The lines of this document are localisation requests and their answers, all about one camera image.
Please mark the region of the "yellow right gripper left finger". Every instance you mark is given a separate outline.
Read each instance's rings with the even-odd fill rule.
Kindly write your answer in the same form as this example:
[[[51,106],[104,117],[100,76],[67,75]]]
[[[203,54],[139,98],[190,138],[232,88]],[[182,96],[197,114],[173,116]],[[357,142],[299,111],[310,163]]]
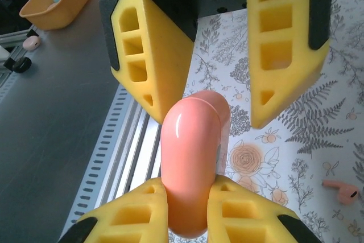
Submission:
[[[168,203],[161,178],[84,214],[59,242],[168,242]]]

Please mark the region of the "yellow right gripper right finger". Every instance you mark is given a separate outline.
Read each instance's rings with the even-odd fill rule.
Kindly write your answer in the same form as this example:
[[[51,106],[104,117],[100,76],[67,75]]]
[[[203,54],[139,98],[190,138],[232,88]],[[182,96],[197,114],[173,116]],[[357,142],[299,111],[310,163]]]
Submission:
[[[227,177],[213,183],[207,207],[208,242],[317,242],[297,214]]]

